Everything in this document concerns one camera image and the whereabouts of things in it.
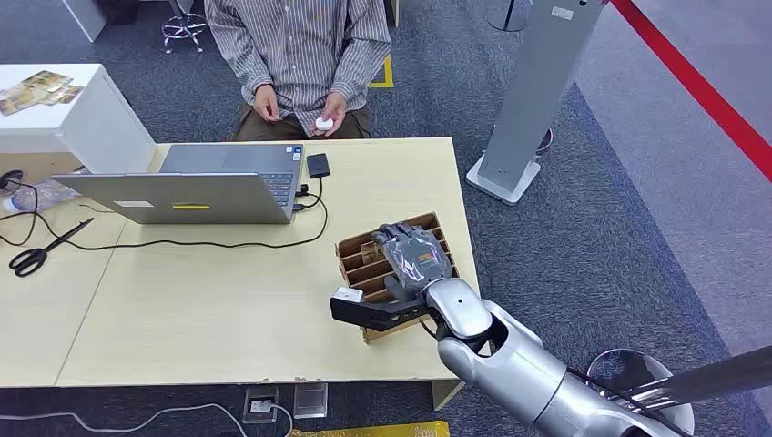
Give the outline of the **person's left hand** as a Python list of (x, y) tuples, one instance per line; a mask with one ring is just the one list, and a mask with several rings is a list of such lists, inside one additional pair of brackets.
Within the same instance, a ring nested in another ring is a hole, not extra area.
[(345, 109), (346, 100), (344, 95), (337, 91), (330, 92), (326, 98), (321, 115), (313, 122), (313, 135), (315, 137), (330, 137), (333, 133), (336, 133), (345, 118)]

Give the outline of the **person's right hand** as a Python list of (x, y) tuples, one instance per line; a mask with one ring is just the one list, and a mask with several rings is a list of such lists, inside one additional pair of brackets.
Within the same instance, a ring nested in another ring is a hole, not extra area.
[(253, 107), (266, 122), (281, 121), (277, 95), (271, 84), (263, 84), (256, 88)]

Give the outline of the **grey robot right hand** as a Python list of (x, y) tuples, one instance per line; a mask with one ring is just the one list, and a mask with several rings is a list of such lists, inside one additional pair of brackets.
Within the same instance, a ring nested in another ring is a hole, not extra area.
[(393, 270), (386, 288), (400, 302), (417, 300), (422, 291), (439, 279), (452, 276), (452, 264), (432, 232), (405, 222), (381, 225), (371, 233)]

